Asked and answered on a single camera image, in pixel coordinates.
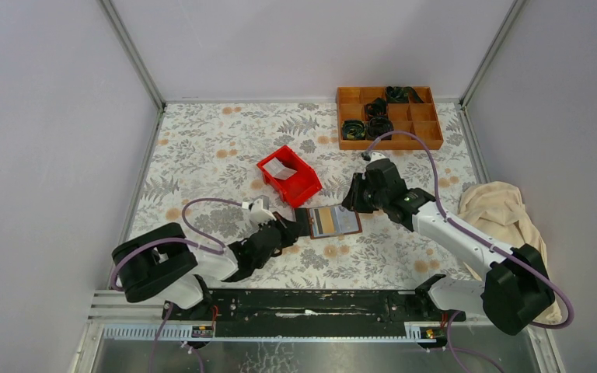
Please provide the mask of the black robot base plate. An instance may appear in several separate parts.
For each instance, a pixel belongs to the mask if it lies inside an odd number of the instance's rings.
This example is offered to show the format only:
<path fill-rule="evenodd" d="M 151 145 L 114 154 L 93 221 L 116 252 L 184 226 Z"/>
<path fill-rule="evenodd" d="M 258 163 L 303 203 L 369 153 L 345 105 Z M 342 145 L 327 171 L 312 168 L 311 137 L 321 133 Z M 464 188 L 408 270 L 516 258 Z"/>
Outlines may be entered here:
<path fill-rule="evenodd" d="M 172 321 L 206 322 L 217 337 L 392 338 L 406 325 L 438 328 L 465 313 L 438 309 L 425 291 L 394 290 L 210 290 L 192 309 L 175 305 Z"/>

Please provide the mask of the red plastic bin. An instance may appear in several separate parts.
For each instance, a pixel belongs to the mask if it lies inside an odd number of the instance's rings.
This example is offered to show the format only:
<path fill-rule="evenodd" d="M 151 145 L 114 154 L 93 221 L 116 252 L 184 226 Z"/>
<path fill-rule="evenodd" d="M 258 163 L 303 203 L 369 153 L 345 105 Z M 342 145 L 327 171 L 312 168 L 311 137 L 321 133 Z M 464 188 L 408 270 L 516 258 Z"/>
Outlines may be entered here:
<path fill-rule="evenodd" d="M 296 174 L 287 180 L 274 179 L 264 169 L 264 165 L 272 158 L 277 158 L 287 167 L 296 170 Z M 263 182 L 270 185 L 281 201 L 291 207 L 301 207 L 323 188 L 316 171 L 287 145 L 259 161 L 257 168 L 261 171 Z"/>

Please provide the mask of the orange card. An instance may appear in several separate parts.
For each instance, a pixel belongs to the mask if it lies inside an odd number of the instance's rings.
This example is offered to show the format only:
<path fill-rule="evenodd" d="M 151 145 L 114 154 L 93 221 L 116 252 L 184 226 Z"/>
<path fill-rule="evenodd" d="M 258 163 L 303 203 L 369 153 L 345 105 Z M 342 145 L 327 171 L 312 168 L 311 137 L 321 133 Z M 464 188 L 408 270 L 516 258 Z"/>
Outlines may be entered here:
<path fill-rule="evenodd" d="M 333 212 L 330 207 L 318 207 L 314 209 L 312 222 L 315 237 L 331 236 L 337 232 Z"/>

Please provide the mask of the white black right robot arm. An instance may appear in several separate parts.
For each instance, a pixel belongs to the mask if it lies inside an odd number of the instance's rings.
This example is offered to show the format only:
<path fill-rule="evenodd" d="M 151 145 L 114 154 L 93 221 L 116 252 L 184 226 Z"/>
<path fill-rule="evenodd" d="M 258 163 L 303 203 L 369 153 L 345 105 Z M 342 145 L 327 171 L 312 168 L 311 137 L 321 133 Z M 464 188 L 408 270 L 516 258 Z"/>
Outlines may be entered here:
<path fill-rule="evenodd" d="M 422 319 L 436 319 L 444 311 L 484 315 L 501 332 L 516 335 L 556 301 L 543 258 L 534 247 L 514 247 L 487 237 L 450 214 L 435 195 L 407 187 L 388 158 L 373 160 L 363 173 L 354 173 L 347 195 L 334 210 L 333 218 L 381 211 L 393 223 L 447 249 L 480 276 L 473 281 L 436 274 L 423 282 L 414 290 L 414 307 Z"/>

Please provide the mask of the brown leather card holder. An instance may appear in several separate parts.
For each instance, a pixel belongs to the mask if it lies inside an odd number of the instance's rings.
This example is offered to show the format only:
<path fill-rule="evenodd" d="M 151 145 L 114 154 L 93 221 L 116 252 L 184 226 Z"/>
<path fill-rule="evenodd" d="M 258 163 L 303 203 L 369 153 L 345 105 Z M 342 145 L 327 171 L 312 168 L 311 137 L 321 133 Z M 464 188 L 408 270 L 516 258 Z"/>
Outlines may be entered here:
<path fill-rule="evenodd" d="M 308 209 L 309 232 L 312 239 L 325 239 L 362 233 L 357 212 L 341 205 L 313 207 Z"/>

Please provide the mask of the light blue card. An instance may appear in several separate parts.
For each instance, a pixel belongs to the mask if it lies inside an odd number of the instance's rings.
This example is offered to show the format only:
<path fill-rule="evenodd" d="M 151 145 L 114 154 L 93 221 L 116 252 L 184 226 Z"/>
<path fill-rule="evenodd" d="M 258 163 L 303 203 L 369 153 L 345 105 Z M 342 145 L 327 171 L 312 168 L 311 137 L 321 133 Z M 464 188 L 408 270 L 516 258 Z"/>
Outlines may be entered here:
<path fill-rule="evenodd" d="M 358 215 L 354 211 L 349 211 L 340 205 L 334 208 L 333 213 L 337 232 L 347 235 L 356 233 L 361 229 Z"/>

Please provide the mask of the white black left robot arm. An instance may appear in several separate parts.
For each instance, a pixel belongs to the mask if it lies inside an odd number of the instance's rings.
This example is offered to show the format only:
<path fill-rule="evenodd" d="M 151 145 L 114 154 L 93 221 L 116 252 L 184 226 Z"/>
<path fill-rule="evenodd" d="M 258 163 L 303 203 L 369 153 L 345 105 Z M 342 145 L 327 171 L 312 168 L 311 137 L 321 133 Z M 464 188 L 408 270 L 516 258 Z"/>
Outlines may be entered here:
<path fill-rule="evenodd" d="M 113 250 L 110 286 L 130 303 L 157 298 L 201 319 L 210 308 L 205 278 L 247 279 L 304 235 L 302 224 L 278 216 L 250 237 L 218 248 L 190 241 L 179 224 L 169 223 Z"/>

